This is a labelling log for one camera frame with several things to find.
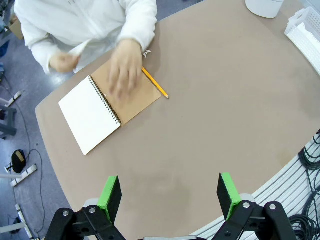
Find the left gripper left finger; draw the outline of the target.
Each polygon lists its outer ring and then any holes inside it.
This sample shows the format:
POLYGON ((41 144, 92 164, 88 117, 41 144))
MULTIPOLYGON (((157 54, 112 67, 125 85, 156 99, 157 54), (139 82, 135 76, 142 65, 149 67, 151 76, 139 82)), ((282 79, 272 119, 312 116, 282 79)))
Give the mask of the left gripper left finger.
POLYGON ((122 191, 118 176, 109 176, 97 204, 74 212, 60 208, 55 212, 45 240, 125 240, 115 226, 122 191))

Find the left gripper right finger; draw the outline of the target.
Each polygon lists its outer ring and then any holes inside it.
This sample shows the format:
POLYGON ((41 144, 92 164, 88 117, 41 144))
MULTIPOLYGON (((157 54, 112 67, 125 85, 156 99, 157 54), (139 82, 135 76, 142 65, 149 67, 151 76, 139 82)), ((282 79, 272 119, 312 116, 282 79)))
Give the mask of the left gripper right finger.
POLYGON ((228 172, 219 174, 216 192, 225 222, 212 240, 240 240, 244 232, 258 240, 297 240, 281 203, 243 200, 228 172))

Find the spiral notebook with brown cover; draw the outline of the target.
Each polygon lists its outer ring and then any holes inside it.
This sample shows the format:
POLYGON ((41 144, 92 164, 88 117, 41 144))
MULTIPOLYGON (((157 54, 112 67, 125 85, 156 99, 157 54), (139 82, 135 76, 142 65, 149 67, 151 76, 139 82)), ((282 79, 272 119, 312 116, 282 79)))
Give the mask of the spiral notebook with brown cover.
POLYGON ((59 101, 60 109, 84 155, 161 97, 145 74, 129 96, 109 94, 106 62, 59 101))

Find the orange pencil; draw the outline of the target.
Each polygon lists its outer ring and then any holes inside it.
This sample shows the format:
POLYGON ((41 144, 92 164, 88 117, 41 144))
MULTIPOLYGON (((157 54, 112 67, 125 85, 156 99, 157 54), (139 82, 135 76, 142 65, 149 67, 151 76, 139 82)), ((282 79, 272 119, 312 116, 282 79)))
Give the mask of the orange pencil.
POLYGON ((167 92, 160 86, 160 84, 151 76, 151 74, 143 66, 142 66, 142 72, 148 77, 148 79, 153 83, 153 85, 161 92, 161 94, 169 100, 170 97, 167 94, 167 92))

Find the person's right forearm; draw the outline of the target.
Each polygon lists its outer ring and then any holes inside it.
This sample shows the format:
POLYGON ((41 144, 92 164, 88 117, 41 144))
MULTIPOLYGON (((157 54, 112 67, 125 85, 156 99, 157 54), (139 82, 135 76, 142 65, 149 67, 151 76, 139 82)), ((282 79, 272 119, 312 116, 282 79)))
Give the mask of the person's right forearm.
POLYGON ((60 51, 56 42, 48 34, 26 33, 25 45, 31 50, 35 60, 41 65, 45 74, 51 72, 50 59, 60 51))

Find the person's left forearm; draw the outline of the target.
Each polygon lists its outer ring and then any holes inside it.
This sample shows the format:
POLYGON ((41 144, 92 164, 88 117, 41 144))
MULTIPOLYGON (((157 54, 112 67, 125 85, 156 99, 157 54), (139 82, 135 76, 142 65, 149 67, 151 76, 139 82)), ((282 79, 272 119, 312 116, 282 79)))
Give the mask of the person's left forearm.
POLYGON ((125 11, 125 23, 118 40, 134 40, 145 51, 155 37, 157 0, 118 0, 125 11))

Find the person's left hand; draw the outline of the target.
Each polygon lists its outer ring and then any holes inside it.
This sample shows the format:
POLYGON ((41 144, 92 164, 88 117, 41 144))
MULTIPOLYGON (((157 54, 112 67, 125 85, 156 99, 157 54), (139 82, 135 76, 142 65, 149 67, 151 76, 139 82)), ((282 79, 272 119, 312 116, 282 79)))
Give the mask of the person's left hand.
POLYGON ((110 59, 109 92, 121 99, 136 87, 141 73, 141 45, 134 39, 120 40, 110 59))

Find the person's right hand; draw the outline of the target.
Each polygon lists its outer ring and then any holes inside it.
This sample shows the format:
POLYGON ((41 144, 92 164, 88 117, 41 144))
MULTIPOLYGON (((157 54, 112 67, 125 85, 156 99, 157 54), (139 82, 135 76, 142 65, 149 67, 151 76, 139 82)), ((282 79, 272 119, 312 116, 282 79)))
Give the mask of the person's right hand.
POLYGON ((49 66, 59 73, 72 72, 78 65, 79 55, 68 52, 57 52, 49 60, 49 66))

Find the black pouch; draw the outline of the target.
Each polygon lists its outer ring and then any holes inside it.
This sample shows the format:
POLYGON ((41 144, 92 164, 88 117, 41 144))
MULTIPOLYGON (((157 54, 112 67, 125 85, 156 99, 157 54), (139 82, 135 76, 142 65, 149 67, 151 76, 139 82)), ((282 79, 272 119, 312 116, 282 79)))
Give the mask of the black pouch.
POLYGON ((23 169, 26 167, 26 157, 23 150, 16 150, 11 156, 13 171, 17 174, 22 173, 23 169))

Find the grey plastic stool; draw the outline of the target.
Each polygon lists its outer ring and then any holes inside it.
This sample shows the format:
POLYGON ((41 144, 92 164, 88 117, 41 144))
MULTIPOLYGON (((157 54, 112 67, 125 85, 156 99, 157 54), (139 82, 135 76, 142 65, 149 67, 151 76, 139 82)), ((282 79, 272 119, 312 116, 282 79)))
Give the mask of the grey plastic stool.
POLYGON ((0 98, 0 139, 15 136, 17 133, 17 129, 15 128, 15 115, 17 110, 7 106, 8 104, 8 101, 0 98))

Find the white perforated plastic basket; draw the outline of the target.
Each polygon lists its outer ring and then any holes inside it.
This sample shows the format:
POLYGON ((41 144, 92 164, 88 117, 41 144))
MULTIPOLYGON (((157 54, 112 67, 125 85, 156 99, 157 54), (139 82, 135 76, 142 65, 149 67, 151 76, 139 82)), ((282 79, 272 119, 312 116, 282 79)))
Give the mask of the white perforated plastic basket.
POLYGON ((320 75, 320 14, 311 6, 288 19, 284 34, 320 75))

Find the person in white jacket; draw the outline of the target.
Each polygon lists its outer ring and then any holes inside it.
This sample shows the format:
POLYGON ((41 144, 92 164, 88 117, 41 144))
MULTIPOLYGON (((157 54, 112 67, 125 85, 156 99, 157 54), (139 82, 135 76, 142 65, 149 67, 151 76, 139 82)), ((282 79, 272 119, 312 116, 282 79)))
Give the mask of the person in white jacket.
POLYGON ((25 34, 48 33, 60 52, 87 42, 75 72, 110 51, 126 21, 119 0, 15 0, 25 34))

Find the white lidded trash bin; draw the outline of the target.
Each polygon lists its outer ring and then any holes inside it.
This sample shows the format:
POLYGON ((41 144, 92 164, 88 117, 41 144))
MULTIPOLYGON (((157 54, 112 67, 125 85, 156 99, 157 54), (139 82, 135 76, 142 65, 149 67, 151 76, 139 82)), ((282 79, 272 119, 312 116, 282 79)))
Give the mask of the white lidded trash bin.
POLYGON ((274 19, 283 3, 284 0, 245 0, 245 5, 251 13, 267 19, 274 19))

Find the cardboard box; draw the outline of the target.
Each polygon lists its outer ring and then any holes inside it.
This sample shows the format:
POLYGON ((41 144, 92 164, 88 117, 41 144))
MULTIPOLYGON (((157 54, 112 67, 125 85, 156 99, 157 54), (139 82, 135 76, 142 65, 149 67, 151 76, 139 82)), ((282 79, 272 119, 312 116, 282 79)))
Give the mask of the cardboard box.
POLYGON ((24 39, 24 35, 22 33, 22 25, 15 14, 12 14, 10 16, 9 29, 18 39, 24 39))

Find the white slatted base frame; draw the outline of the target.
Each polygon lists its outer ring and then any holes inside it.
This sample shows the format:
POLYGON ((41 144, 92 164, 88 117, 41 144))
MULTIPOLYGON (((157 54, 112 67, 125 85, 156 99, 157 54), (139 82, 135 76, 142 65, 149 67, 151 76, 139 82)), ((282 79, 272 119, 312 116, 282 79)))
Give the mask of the white slatted base frame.
MULTIPOLYGON (((306 150, 312 157, 320 156, 320 144, 315 143, 313 140, 307 143, 306 150)), ((308 172, 312 189, 307 177, 307 170, 302 165, 299 156, 296 155, 283 169, 267 181, 267 183, 252 193, 252 196, 260 206, 264 206, 265 203, 271 201, 281 203, 288 217, 302 214, 312 190, 314 190, 315 187, 320 187, 320 169, 309 170, 308 172)), ((317 192, 315 192, 315 194, 316 209, 314 202, 312 202, 308 217, 317 221, 316 216, 318 216, 318 223, 320 224, 320 194, 317 195, 317 192)), ((224 217, 221 216, 193 232, 192 235, 211 240, 223 225, 224 221, 224 217)), ((258 240, 258 238, 253 232, 245 232, 240 240, 258 240)))

